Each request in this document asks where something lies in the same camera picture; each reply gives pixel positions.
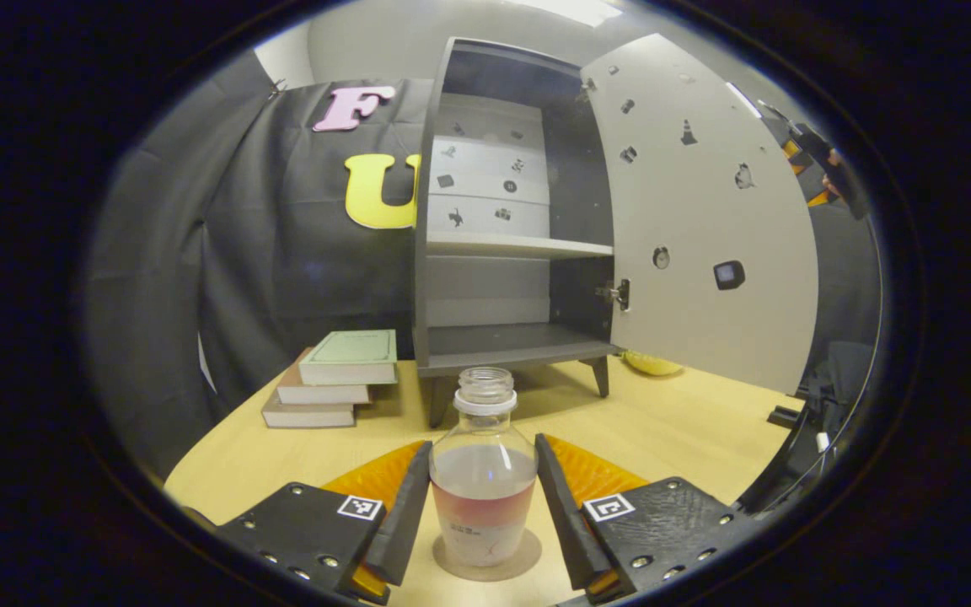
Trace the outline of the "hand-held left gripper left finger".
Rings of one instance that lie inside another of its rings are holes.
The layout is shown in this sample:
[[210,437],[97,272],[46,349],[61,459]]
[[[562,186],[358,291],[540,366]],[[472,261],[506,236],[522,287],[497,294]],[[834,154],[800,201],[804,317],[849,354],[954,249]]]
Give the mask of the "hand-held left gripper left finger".
[[431,451],[432,442],[420,439],[324,486],[289,481],[217,534],[297,583],[388,603],[415,548]]

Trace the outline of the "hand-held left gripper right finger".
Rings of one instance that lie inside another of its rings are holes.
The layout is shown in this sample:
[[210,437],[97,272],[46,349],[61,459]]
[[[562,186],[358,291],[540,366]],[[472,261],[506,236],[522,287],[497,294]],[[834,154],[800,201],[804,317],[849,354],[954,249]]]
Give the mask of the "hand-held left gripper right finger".
[[758,519],[672,476],[647,481],[565,439],[534,439],[537,476],[581,604],[671,588],[739,548]]

